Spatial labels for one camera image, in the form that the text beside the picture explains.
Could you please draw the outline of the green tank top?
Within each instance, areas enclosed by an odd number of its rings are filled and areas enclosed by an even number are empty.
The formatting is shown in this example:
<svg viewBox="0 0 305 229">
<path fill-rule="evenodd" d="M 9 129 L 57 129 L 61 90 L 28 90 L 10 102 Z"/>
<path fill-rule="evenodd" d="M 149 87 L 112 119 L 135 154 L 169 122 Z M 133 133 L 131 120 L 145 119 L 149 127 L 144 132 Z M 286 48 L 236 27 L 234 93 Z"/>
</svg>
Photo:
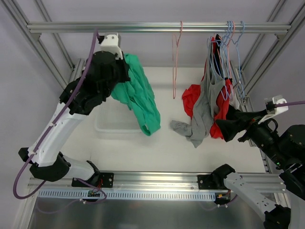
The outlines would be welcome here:
<svg viewBox="0 0 305 229">
<path fill-rule="evenodd" d="M 118 83 L 111 96 L 132 110 L 141 131 L 151 136 L 161 128 L 161 115 L 157 109 L 153 89 L 138 56 L 127 53 L 124 57 L 129 65 L 130 81 Z"/>
</svg>

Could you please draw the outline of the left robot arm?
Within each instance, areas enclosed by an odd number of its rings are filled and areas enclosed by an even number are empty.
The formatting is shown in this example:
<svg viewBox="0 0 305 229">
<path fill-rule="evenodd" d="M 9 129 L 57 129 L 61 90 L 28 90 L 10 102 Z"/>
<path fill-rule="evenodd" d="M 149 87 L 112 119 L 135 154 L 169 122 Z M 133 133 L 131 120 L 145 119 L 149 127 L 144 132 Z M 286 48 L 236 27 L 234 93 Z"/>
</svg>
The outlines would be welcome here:
<svg viewBox="0 0 305 229">
<path fill-rule="evenodd" d="M 87 60 L 83 75 L 69 83 L 60 95 L 53 118 L 29 148 L 19 155 L 28 162 L 32 175 L 45 181 L 64 177 L 80 178 L 93 187 L 98 184 L 99 171 L 90 161 L 77 161 L 65 156 L 61 148 L 74 129 L 111 95 L 118 83 L 130 80 L 129 65 L 123 56 L 99 51 Z"/>
</svg>

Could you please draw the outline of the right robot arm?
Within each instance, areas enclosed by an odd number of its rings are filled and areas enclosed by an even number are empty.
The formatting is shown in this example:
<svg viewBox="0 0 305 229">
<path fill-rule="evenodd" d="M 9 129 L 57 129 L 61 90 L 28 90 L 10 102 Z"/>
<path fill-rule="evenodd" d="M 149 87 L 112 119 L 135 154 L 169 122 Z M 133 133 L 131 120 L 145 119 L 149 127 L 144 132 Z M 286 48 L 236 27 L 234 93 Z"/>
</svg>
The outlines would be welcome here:
<svg viewBox="0 0 305 229">
<path fill-rule="evenodd" d="M 303 229 L 305 227 L 305 126 L 290 126 L 282 135 L 277 132 L 274 118 L 263 120 L 266 110 L 241 112 L 229 107 L 226 119 L 216 119 L 226 142 L 238 138 L 240 143 L 251 141 L 280 170 L 254 181 L 224 164 L 212 173 L 213 185 L 227 189 L 247 203 L 262 219 L 266 229 Z"/>
</svg>

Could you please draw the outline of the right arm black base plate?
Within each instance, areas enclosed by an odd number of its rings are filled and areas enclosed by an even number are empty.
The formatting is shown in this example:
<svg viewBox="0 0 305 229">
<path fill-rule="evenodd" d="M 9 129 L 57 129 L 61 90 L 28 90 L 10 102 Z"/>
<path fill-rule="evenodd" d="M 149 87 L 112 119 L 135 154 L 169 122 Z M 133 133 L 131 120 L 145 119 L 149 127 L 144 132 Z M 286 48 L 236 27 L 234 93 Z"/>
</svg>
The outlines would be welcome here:
<svg viewBox="0 0 305 229">
<path fill-rule="evenodd" d="M 198 188 L 200 190 L 226 190 L 224 179 L 215 174 L 197 175 Z"/>
</svg>

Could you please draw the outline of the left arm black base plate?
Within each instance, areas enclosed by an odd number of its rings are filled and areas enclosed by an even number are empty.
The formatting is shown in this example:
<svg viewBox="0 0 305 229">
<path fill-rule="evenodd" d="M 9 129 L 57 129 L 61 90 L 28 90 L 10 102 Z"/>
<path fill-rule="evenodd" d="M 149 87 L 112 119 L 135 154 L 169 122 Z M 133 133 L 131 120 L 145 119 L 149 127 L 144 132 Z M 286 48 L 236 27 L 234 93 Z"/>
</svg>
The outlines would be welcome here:
<svg viewBox="0 0 305 229">
<path fill-rule="evenodd" d="M 113 188 L 114 173 L 95 172 L 88 180 L 73 178 L 72 187 Z"/>
</svg>

